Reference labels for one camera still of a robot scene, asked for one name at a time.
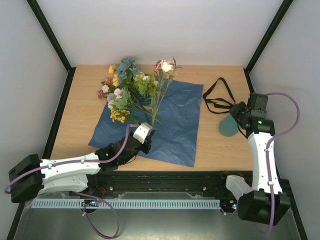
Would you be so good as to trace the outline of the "pink rose flower stem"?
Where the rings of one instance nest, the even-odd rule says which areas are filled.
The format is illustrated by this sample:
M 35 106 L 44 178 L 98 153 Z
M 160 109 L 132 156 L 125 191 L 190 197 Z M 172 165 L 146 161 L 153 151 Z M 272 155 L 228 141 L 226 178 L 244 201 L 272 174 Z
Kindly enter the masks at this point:
M 158 60 L 154 65 L 154 73 L 158 84 L 154 83 L 154 94 L 150 99 L 151 106 L 151 126 L 154 127 L 158 122 L 157 114 L 162 101 L 169 90 L 169 86 L 173 82 L 177 69 L 181 69 L 182 66 L 177 64 L 175 57 L 172 57 L 172 61 Z

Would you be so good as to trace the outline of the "blue wrapping paper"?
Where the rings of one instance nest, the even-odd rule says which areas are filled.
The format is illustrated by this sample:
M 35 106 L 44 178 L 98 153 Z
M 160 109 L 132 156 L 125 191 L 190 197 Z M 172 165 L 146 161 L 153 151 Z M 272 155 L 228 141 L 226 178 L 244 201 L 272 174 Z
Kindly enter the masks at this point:
M 194 167 L 203 84 L 173 80 L 157 112 L 148 154 L 138 156 L 162 162 Z M 105 105 L 88 145 L 97 149 L 115 143 L 125 136 L 131 122 L 112 122 Z

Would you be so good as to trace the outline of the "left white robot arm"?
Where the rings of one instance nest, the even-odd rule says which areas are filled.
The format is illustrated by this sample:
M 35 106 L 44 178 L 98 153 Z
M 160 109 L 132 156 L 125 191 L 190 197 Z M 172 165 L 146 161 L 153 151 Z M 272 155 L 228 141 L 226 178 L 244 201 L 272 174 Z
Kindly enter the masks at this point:
M 127 164 L 139 152 L 151 150 L 154 130 L 139 126 L 115 143 L 87 155 L 65 159 L 40 159 L 31 154 L 9 172 L 9 185 L 4 192 L 12 203 L 23 203 L 54 192 L 82 192 L 94 185 L 95 175 L 105 175 Z

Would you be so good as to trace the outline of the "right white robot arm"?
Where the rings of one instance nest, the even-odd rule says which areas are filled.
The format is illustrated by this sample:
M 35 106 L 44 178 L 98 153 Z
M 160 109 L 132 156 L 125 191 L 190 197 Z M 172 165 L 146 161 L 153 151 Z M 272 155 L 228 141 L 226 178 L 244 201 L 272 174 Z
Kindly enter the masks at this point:
M 231 108 L 230 114 L 245 130 L 252 154 L 252 184 L 239 175 L 228 175 L 218 183 L 218 191 L 237 201 L 241 220 L 275 226 L 285 215 L 291 200 L 280 185 L 274 156 L 275 125 L 267 119 L 268 96 L 250 93 Z

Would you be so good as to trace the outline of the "teal cylindrical vase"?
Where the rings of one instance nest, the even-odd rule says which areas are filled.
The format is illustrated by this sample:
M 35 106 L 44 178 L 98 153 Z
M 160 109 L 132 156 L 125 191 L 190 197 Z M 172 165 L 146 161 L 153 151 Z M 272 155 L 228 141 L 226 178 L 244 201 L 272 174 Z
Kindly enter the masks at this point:
M 224 137 L 233 137 L 239 132 L 238 124 L 230 114 L 220 121 L 218 130 Z

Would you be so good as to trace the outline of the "black ribbon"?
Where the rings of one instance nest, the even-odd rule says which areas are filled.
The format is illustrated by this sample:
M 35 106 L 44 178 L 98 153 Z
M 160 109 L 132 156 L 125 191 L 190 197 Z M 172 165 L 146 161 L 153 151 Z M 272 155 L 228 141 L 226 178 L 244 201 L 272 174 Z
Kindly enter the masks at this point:
M 228 95 L 231 98 L 232 102 L 230 102 L 224 98 L 221 98 L 221 97 L 208 98 L 208 96 L 212 93 L 213 89 L 216 87 L 218 81 L 221 81 L 224 84 L 224 87 L 227 90 Z M 232 93 L 227 81 L 223 77 L 219 77 L 216 80 L 216 82 L 202 95 L 202 98 L 204 99 L 204 102 L 205 102 L 207 109 L 211 113 L 216 114 L 216 115 L 228 114 L 230 112 L 230 110 L 236 105 L 236 100 L 233 96 L 233 93 Z M 221 112 L 214 111 L 209 107 L 210 104 L 213 105 L 214 108 L 221 109 L 224 111 L 221 111 Z

